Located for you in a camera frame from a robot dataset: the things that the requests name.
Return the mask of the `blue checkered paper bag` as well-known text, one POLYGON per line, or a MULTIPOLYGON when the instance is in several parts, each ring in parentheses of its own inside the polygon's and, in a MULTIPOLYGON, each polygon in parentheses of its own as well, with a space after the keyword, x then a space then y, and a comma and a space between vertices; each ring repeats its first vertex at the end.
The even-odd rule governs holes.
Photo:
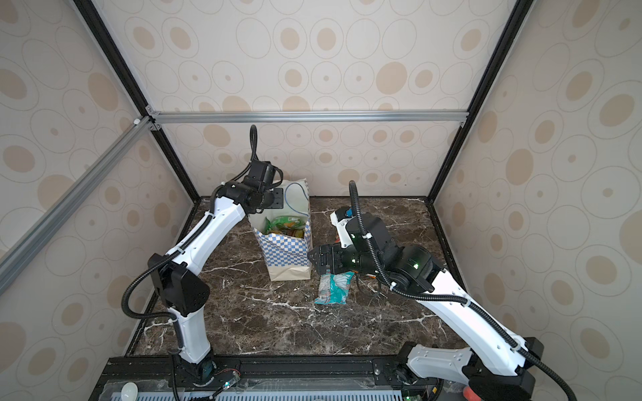
POLYGON ((311 211, 309 185, 307 180, 286 180, 280 186, 284 189, 284 208, 265 210, 251 215, 248 220, 262 250, 270 280, 302 281, 311 277, 311 264, 307 258, 312 248, 311 211), (267 234, 267 219, 274 217, 299 217, 305 219, 304 237, 287 237, 267 234))

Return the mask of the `green snack packet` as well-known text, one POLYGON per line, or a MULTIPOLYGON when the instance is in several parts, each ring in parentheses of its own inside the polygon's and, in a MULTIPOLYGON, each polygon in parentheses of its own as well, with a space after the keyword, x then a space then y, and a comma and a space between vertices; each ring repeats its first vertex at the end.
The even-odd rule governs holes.
POLYGON ((265 230, 267 234, 303 238, 306 222, 299 217, 274 217, 272 220, 267 219, 265 230))

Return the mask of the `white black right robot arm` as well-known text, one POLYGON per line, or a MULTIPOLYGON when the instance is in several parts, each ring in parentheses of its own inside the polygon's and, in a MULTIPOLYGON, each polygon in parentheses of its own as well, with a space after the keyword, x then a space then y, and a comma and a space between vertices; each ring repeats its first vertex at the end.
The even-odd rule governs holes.
POLYGON ((373 276, 434 312, 466 342, 464 349, 405 344, 396 366, 399 381, 443 379, 465 384, 483 400, 531 399, 535 378, 529 359, 541 357, 543 344, 522 338, 486 313, 424 247, 398 245, 379 217, 355 217, 344 207, 331 221, 339 240, 308 253, 319 274, 373 276))

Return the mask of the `teal mint candy packet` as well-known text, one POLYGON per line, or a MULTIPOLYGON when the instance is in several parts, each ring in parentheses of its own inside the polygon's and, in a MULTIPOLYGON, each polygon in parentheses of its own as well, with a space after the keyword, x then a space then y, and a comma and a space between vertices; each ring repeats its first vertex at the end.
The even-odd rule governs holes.
POLYGON ((314 303, 319 305, 346 304, 353 277, 354 272, 322 275, 319 282, 319 295, 314 303))

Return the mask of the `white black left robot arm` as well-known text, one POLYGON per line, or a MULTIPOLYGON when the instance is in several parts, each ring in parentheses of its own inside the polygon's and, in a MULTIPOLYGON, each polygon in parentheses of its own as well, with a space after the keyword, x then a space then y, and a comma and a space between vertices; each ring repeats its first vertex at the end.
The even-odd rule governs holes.
POLYGON ((254 160, 242 180, 219 185, 210 200, 210 210, 167 255, 152 257, 160 267, 152 280, 167 307, 177 333, 181 358, 200 364, 211 352, 204 323, 204 307, 210 287, 199 275, 207 259, 224 237, 246 216, 265 209, 284 207, 282 170, 268 161, 254 160))

